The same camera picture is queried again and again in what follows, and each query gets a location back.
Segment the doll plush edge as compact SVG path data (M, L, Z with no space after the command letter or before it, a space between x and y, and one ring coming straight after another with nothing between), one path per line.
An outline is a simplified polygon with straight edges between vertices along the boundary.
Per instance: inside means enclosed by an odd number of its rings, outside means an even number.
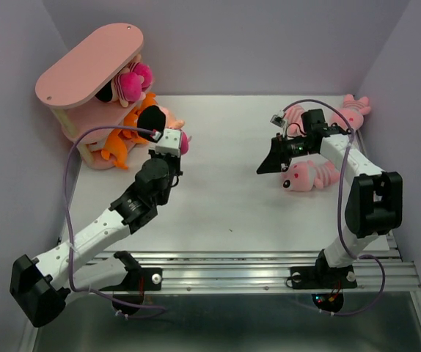
M136 127L162 133L166 128L181 132L180 151L184 155L189 150L189 137L183 127L185 122L178 120L174 114L162 106L148 106L136 120Z

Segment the orange shark plush back-facing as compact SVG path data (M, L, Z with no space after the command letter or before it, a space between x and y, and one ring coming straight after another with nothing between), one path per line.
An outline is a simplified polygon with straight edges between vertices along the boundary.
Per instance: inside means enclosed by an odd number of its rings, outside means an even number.
M122 128L115 128L106 138L100 151L100 156L109 166L128 170L126 164L128 158L128 148L121 137Z

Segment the orange shark plush mouth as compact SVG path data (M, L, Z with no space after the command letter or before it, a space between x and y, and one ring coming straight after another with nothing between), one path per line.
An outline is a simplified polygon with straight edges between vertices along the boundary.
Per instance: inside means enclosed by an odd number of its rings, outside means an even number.
M141 114L149 106L157 106L158 103L155 98L156 98L155 93L148 92L145 95L144 100L139 105L137 105L137 108L136 108L137 114Z

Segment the doll plush pink striped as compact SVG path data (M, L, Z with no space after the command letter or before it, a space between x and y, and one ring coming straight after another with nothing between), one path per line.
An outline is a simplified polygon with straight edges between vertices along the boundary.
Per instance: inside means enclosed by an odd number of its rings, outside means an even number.
M147 89L154 80L154 74L149 65L142 62L142 55L137 54L126 67L133 73L143 78L142 89Z

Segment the orange shark plush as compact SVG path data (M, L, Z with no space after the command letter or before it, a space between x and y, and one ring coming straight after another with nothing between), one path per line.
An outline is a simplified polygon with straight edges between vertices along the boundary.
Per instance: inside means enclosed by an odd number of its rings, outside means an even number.
M137 127L138 109L133 108L124 118L123 125L125 127ZM148 140L142 138L137 131L122 129L122 136L134 144L147 144Z

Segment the doll plush black hair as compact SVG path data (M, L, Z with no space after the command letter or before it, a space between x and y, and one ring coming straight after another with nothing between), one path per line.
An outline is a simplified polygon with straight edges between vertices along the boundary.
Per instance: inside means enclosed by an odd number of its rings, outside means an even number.
M145 98L142 82L143 77L134 72L118 73L95 94L95 97L104 103L118 101L123 108L127 108Z

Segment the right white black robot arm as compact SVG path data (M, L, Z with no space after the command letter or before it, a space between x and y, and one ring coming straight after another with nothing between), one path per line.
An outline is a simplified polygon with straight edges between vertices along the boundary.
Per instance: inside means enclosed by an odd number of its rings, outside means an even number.
M304 135L273 137L257 173L279 173L293 158L319 154L334 164L340 182L351 187L347 202L338 204L338 237L323 250L325 261L313 268L314 280L330 286L339 279L339 268L351 265L378 236L401 225L403 178L373 164L352 146L353 132L328 125L322 110L304 112L301 121Z

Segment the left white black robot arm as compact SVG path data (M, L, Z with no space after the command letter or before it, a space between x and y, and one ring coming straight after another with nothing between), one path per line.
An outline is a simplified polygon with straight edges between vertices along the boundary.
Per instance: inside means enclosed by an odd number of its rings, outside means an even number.
M53 249L12 264L10 294L30 323L42 327L56 319L81 294L94 293L112 302L128 318L145 307L144 292L161 289L162 269L145 268L127 251L90 265L97 254L134 234L168 203L183 174L180 151L149 151L134 182L93 223Z

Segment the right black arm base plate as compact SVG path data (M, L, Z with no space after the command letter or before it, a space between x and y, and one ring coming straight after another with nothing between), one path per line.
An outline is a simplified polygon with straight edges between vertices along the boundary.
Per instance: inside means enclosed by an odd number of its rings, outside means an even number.
M357 288L353 267L327 268L318 270L315 266L289 268L290 275L285 284L294 290L354 289Z

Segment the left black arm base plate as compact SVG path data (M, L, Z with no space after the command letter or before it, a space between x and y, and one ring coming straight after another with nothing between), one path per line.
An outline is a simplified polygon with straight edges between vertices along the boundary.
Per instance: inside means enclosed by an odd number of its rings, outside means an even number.
M139 263L127 251L115 252L107 261L107 266L100 264L103 269L102 277L98 280L101 291L159 291L163 280L163 269L147 267Z

